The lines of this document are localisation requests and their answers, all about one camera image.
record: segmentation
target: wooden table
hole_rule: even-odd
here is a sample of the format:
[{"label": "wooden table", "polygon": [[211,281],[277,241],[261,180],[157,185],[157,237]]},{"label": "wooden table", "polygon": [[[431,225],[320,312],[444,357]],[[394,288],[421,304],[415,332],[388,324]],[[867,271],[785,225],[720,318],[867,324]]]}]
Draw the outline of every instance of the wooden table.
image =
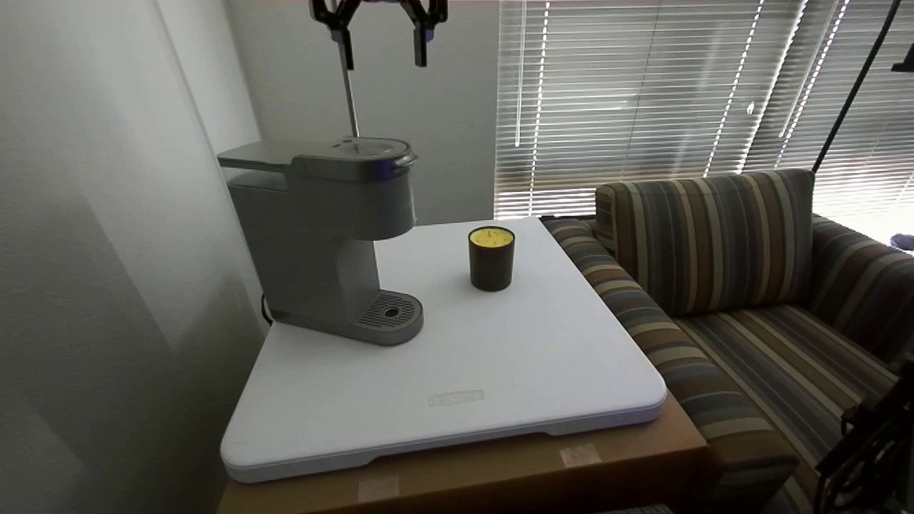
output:
[{"label": "wooden table", "polygon": [[221,514],[681,507],[704,475],[705,440],[670,397],[648,427],[437,450],[261,487],[230,480]]}]

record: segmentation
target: white platform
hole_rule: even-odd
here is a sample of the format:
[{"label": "white platform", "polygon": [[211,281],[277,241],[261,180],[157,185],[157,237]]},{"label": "white platform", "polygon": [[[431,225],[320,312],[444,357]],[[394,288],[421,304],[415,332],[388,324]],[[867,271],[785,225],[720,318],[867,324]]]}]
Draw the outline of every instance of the white platform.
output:
[{"label": "white platform", "polygon": [[241,484],[365,467],[513,435],[648,424],[665,384],[540,220],[517,234],[515,284],[477,291],[465,237],[423,225],[378,244],[381,284],[423,300],[394,348],[274,324],[224,438]]}]

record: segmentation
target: window blinds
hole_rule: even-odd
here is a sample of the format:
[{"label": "window blinds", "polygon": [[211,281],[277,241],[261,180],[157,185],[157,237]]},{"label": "window blinds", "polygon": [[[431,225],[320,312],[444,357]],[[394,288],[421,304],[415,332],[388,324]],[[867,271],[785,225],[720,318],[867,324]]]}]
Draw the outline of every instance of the window blinds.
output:
[{"label": "window blinds", "polygon": [[[504,0],[497,217],[595,213],[591,191],[607,178],[810,170],[887,10],[882,0]],[[861,148],[914,145],[914,94],[904,94],[914,75],[887,73],[912,41],[887,41],[820,171],[825,197],[861,180],[882,183],[887,195],[907,190],[912,161],[862,167]]]}]

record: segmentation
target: gray coffee maker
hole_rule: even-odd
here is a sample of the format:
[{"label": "gray coffee maker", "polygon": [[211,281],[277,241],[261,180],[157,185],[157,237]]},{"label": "gray coffee maker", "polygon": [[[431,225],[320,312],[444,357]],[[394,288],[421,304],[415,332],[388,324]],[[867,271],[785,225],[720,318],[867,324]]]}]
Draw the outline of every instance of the gray coffee maker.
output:
[{"label": "gray coffee maker", "polygon": [[374,241],[415,225],[413,148],[403,141],[255,144],[221,155],[274,320],[401,345],[423,304],[383,291]]}]

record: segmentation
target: plaid upholstery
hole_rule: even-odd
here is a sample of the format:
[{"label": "plaid upholstery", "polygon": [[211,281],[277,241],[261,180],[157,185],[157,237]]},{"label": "plaid upholstery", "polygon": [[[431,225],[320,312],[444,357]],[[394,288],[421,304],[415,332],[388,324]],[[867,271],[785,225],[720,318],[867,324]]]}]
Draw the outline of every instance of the plaid upholstery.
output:
[{"label": "plaid upholstery", "polygon": [[898,378],[798,305],[720,312],[677,324],[790,440],[800,467],[784,495],[791,512],[805,512],[818,488],[815,467],[840,440],[840,414],[867,397],[882,397]]},{"label": "plaid upholstery", "polygon": [[811,312],[901,368],[914,357],[914,257],[825,217],[815,234]]},{"label": "plaid upholstery", "polygon": [[591,220],[544,223],[710,440],[715,484],[704,508],[745,512],[745,504],[764,507],[798,467],[778,430],[595,241]]},{"label": "plaid upholstery", "polygon": [[811,180],[778,171],[607,183],[597,234],[670,314],[805,300]]}]

